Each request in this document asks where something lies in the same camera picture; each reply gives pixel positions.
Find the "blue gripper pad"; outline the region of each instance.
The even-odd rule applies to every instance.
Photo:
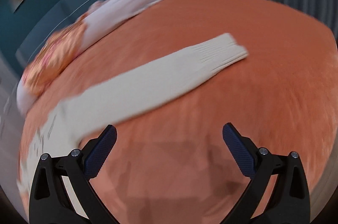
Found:
[[[241,135],[230,124],[227,123],[223,127],[223,140],[228,146],[233,158],[235,159],[239,169],[244,176],[253,177],[256,174],[255,160],[249,150],[245,147],[241,140]]]
[[[98,137],[97,143],[83,163],[83,174],[87,180],[96,177],[117,140],[114,126],[108,126]]]

